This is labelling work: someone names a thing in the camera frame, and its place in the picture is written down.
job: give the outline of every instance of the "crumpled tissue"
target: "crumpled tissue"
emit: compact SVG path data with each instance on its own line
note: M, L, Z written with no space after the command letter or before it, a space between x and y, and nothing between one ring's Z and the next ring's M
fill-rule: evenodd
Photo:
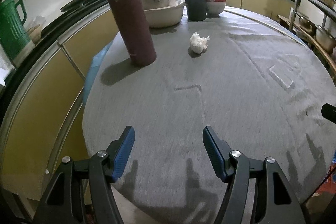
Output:
M208 35L207 38L200 37L198 33L194 32L190 38L190 48L193 52L197 54L201 54L203 50L205 50L207 46L207 42L210 39Z

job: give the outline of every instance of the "red and white bowl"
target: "red and white bowl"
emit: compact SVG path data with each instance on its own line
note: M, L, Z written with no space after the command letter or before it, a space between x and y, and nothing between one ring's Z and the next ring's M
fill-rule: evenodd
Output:
M206 0L207 13L209 15L219 15L224 11L226 0Z

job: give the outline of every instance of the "blue cloth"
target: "blue cloth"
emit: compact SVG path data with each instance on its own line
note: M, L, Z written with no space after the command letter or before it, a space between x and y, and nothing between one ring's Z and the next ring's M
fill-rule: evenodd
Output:
M84 82L84 88L83 88L83 105L86 104L87 98L90 94L90 90L92 88L93 82L97 76L97 73L99 71L100 65L109 50L109 48L112 45L112 41L108 43L100 52L98 52L93 58L92 62L89 68L89 71L86 75L85 82Z

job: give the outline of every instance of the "bottle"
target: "bottle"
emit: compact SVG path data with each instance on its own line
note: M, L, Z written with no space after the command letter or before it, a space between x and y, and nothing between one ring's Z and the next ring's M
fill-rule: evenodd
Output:
M137 66L153 63L156 52L141 0L108 2L132 62Z

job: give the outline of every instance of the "blue gripper pad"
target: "blue gripper pad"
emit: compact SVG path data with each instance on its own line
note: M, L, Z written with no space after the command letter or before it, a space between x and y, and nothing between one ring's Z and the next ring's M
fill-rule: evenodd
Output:
M212 164L212 167L215 171L215 174L217 177L219 177L222 182L226 183L227 173L225 169L225 160L223 158L223 155L220 152L220 148L218 145L221 144L221 142L225 142L223 140L219 140L216 133L213 131L213 129L210 126L207 126L203 130L203 144L204 147L208 153L210 162Z
M111 159L112 182L115 183L125 170L129 155L135 141L134 128L127 126L120 138L113 141L107 151Z

